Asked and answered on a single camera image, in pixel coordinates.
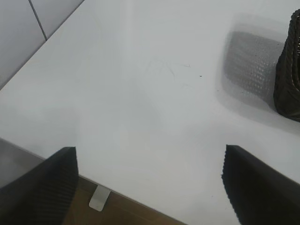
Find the table surface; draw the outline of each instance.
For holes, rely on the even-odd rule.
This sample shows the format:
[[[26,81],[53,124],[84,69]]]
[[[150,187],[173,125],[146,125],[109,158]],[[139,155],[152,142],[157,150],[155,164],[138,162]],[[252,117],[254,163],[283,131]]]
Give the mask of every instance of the table surface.
[[[86,0],[0,92],[0,137],[189,225],[237,225],[237,144],[300,182],[300,124],[274,111],[297,0]]]

